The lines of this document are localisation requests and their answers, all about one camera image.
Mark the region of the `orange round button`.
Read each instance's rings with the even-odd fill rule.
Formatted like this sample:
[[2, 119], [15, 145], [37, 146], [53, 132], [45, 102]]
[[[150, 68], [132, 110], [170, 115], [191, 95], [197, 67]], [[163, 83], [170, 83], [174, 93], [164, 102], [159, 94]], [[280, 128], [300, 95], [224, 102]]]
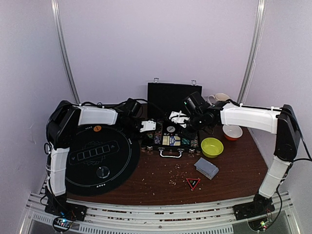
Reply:
[[102, 127], [100, 125], [97, 125], [94, 127], [95, 132], [99, 132], [101, 129], [102, 129]]

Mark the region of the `black poker chip case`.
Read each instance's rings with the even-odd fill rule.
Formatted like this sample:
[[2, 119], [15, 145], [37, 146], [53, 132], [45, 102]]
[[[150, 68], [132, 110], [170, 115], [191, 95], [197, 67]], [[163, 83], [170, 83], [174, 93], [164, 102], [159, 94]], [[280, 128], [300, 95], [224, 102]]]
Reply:
[[157, 151], [161, 157], [180, 158], [183, 153], [199, 154], [199, 133], [186, 130], [190, 120], [189, 107], [184, 99], [194, 92], [202, 93], [196, 80], [191, 84], [163, 83], [159, 78], [147, 85], [147, 117], [156, 128], [146, 133], [141, 148]]

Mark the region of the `clear black round button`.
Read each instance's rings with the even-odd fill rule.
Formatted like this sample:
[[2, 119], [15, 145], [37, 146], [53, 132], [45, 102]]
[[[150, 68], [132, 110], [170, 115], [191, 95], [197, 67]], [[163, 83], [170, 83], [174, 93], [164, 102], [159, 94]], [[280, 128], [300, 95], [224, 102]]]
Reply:
[[96, 171], [96, 175], [101, 179], [105, 179], [110, 175], [110, 170], [106, 166], [98, 167]]

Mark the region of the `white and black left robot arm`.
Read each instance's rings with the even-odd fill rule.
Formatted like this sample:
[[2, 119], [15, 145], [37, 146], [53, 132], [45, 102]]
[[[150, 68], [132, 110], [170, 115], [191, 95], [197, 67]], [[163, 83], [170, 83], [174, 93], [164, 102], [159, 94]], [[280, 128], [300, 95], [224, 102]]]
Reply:
[[101, 195], [133, 174], [140, 135], [156, 129], [154, 120], [137, 117], [140, 109], [131, 98], [115, 105], [59, 103], [46, 125], [47, 213], [83, 221], [86, 208], [68, 203], [68, 193]]

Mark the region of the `right outer poker chip row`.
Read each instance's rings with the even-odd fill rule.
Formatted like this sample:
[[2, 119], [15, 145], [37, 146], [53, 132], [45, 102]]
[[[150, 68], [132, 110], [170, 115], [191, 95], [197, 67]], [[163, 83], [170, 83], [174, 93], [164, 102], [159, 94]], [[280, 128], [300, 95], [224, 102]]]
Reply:
[[195, 138], [190, 141], [190, 146], [193, 148], [199, 147], [198, 136], [195, 136]]

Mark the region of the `white and orange bowl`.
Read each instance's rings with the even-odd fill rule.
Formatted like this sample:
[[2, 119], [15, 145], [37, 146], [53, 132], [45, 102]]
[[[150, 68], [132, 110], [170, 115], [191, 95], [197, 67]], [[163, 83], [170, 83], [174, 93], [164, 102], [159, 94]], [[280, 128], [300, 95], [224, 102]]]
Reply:
[[243, 135], [243, 130], [239, 126], [223, 125], [224, 137], [230, 141], [236, 141]]

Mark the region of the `left outer poker chip row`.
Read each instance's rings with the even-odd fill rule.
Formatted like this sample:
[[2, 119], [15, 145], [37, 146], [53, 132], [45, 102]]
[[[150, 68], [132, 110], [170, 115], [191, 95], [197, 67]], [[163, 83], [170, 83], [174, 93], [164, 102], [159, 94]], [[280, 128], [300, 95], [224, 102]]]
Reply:
[[152, 145], [154, 143], [154, 132], [147, 132], [142, 143], [144, 145]]

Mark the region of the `left inner poker chip row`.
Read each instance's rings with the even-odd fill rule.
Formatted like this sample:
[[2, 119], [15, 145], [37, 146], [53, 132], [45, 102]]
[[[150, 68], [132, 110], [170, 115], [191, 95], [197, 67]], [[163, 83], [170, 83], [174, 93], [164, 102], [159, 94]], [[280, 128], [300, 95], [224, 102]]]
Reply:
[[161, 145], [162, 143], [162, 128], [163, 128], [162, 121], [157, 122], [153, 138], [153, 143], [156, 145]]

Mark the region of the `white dealer button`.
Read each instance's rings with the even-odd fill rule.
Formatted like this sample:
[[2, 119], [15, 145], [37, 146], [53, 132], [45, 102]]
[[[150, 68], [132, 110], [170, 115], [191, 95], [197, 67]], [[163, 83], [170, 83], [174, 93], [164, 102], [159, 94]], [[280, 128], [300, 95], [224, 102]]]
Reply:
[[174, 126], [168, 126], [166, 128], [166, 132], [169, 134], [173, 134], [173, 133], [175, 133], [175, 131], [176, 131], [176, 128]]

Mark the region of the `round black poker mat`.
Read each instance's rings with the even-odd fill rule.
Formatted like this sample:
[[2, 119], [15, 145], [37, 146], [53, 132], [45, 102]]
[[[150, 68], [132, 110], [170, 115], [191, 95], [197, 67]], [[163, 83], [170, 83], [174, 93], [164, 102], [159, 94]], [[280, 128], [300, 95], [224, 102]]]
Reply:
[[[65, 185], [68, 193], [79, 196], [101, 195], [112, 191], [130, 178], [140, 159], [140, 144], [124, 129], [116, 126], [79, 126], [66, 164]], [[110, 175], [101, 179], [98, 167], [106, 166]]]

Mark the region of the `grey card deck box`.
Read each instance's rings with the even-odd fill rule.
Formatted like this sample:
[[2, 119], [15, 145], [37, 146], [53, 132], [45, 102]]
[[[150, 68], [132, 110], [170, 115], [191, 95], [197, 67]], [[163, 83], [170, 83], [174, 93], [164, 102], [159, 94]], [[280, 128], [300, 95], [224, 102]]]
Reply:
[[194, 166], [197, 171], [201, 172], [209, 180], [212, 180], [219, 172], [219, 169], [214, 164], [202, 157], [194, 164]]

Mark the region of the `green circuit board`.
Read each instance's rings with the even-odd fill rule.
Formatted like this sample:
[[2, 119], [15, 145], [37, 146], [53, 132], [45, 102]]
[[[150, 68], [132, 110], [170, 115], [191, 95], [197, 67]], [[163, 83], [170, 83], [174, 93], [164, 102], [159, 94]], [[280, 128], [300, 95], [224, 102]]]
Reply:
[[66, 232], [71, 229], [74, 221], [64, 217], [56, 217], [52, 222], [52, 227], [57, 232]]
[[256, 232], [266, 231], [270, 227], [271, 223], [272, 223], [271, 219], [256, 220], [253, 229]]

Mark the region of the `left green circuit board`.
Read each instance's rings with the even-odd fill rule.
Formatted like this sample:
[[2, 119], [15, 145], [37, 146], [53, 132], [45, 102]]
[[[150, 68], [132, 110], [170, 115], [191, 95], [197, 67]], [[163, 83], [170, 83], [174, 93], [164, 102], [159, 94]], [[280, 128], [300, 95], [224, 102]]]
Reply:
[[64, 217], [56, 217], [52, 222], [52, 227], [57, 232], [66, 232], [71, 229], [74, 221]]

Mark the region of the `right aluminium frame post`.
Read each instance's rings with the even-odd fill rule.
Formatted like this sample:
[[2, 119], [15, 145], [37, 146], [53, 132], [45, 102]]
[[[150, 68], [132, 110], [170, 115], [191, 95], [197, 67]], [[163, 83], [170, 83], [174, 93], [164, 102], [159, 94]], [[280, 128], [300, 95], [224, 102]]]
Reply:
[[258, 1], [252, 42], [251, 42], [251, 47], [249, 51], [249, 56], [247, 60], [247, 65], [246, 65], [243, 81], [242, 81], [240, 92], [237, 98], [238, 103], [244, 103], [246, 101], [249, 88], [252, 82], [255, 64], [256, 64], [255, 59], [256, 59], [257, 52], [260, 48], [260, 44], [261, 44], [261, 37], [262, 37], [264, 21], [265, 21], [266, 3], [267, 3], [266, 0]]

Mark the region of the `left aluminium frame post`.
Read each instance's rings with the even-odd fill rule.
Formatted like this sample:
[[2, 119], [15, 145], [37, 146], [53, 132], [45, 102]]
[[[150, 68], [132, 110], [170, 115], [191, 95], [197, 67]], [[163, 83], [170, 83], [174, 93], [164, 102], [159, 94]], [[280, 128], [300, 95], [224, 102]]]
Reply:
[[62, 58], [63, 66], [65, 69], [66, 77], [67, 77], [69, 87], [70, 87], [75, 103], [80, 103], [78, 90], [77, 90], [77, 87], [73, 78], [72, 69], [70, 66], [70, 61], [69, 61], [69, 57], [68, 57], [68, 53], [66, 49], [65, 38], [64, 38], [64, 33], [63, 33], [63, 28], [62, 28], [62, 23], [61, 23], [61, 16], [60, 16], [60, 11], [59, 11], [59, 1], [51, 0], [51, 6], [52, 6], [52, 13], [54, 17], [55, 26], [56, 26], [58, 42], [59, 42], [59, 47], [60, 47], [60, 52], [61, 52], [61, 58]]

